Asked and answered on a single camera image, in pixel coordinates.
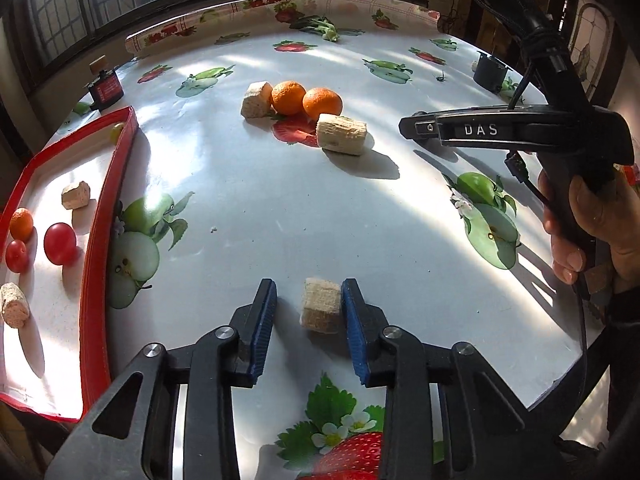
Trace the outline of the person's right hand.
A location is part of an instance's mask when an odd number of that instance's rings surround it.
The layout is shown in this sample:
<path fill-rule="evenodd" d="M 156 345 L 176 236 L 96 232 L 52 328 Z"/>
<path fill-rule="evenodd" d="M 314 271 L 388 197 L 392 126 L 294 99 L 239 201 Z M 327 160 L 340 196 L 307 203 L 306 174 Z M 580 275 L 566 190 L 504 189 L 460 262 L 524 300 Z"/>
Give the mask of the person's right hand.
<path fill-rule="evenodd" d="M 568 189 L 574 217 L 584 231 L 610 246 L 614 268 L 614 290 L 626 292 L 639 285 L 639 196 L 621 172 L 616 174 L 615 193 L 607 200 L 574 177 Z M 567 285 L 585 270 L 586 253 L 564 237 L 561 221 L 544 210 L 544 230 L 551 236 L 552 269 Z"/>

